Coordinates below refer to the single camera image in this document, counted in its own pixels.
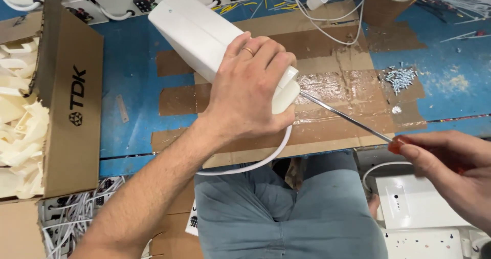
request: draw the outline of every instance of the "blue workbench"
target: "blue workbench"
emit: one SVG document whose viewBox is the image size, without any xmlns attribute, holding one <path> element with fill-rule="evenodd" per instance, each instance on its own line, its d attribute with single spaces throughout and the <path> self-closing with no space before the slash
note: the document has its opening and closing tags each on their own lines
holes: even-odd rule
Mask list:
<svg viewBox="0 0 491 259">
<path fill-rule="evenodd" d="M 252 15 L 249 8 L 256 7 L 241 6 L 223 17 L 229 21 L 248 19 Z M 254 17 L 280 12 L 269 11 L 263 4 Z M 21 14 L 0 4 L 0 19 Z M 437 122 L 491 113 L 491 37 L 440 43 L 476 30 L 491 33 L 491 20 L 454 25 L 465 20 L 455 15 L 449 16 L 449 24 L 444 24 L 417 6 L 403 12 L 397 21 L 402 20 L 408 21 L 418 40 L 428 48 L 370 52 L 374 67 L 384 69 L 403 61 L 420 69 L 419 79 L 426 97 L 418 99 L 418 108 L 429 121 L 424 131 L 455 129 L 475 136 L 491 136 L 490 116 Z M 146 16 L 93 28 L 105 37 L 100 175 L 131 174 L 154 157 L 150 145 L 152 132 L 187 127 L 196 119 L 196 114 L 160 116 L 158 110 L 162 88 L 192 85 L 193 74 L 157 77 L 156 52 L 172 48 Z M 130 119 L 125 124 L 117 95 L 122 95 Z"/>
</svg>

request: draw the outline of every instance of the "blue jeans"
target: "blue jeans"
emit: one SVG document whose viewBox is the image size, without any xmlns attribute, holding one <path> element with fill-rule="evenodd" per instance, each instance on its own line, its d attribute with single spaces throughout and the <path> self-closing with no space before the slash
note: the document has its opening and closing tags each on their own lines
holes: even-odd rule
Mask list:
<svg viewBox="0 0 491 259">
<path fill-rule="evenodd" d="M 205 258 L 387 258 L 351 153 L 310 157 L 298 193 L 264 166 L 194 185 Z"/>
</svg>

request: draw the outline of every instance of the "tape roll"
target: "tape roll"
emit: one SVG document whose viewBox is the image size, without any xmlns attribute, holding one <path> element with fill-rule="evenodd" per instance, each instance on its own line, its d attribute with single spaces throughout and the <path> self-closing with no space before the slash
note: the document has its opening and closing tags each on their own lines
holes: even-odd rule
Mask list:
<svg viewBox="0 0 491 259">
<path fill-rule="evenodd" d="M 365 0 L 363 21 L 372 26 L 393 22 L 416 0 Z"/>
</svg>

